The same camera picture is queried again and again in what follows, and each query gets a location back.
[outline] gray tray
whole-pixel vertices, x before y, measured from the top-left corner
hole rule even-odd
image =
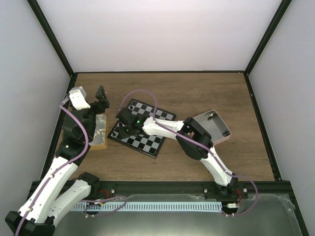
[[[228,140],[231,136],[231,131],[224,123],[223,119],[219,116],[217,111],[210,110],[202,113],[194,119],[205,129],[212,137],[214,145]]]

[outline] black and white checkered board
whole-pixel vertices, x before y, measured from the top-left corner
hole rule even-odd
[[[148,116],[153,116],[154,106],[146,104],[144,102],[140,102],[138,100],[132,99],[128,104],[128,109],[132,111],[134,115],[136,114],[144,114]],[[157,108],[156,118],[157,119],[166,119],[166,120],[175,120],[176,115],[165,110]],[[130,136],[126,139],[117,138],[118,132],[116,132],[116,128],[119,127],[119,122],[116,122],[114,128],[110,131],[108,138],[116,141],[122,145],[125,145],[129,148],[137,150],[143,154],[146,154],[150,157],[156,158],[159,150],[161,149],[164,137],[156,136],[156,135],[138,135],[138,136]]]

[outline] white ventilation grille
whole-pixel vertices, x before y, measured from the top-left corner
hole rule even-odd
[[[91,206],[88,211],[113,211],[122,202],[108,202],[102,206]],[[78,203],[72,211],[83,211],[86,203]],[[128,202],[119,211],[199,211],[199,212],[221,212],[221,202]]]

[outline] wall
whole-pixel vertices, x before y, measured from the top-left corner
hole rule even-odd
[[[284,179],[310,235],[315,204],[315,2],[292,1],[250,74]]]
[[[280,0],[38,0],[73,70],[244,70]]]
[[[46,159],[69,76],[26,0],[0,0],[0,229]]]

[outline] wooden table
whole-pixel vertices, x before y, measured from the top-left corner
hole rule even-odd
[[[147,89],[157,97],[158,107],[177,114],[176,120],[215,109],[232,132],[216,146],[219,157],[235,174],[253,180],[274,180],[268,156],[242,73],[87,73],[79,74],[76,86],[83,86],[93,102],[99,85],[107,91],[109,130],[124,96],[135,89]],[[145,93],[131,98],[154,104]],[[90,172],[101,180],[213,181],[199,161],[185,155],[177,141],[166,139],[157,159],[108,140],[105,150],[90,151],[72,176]]]

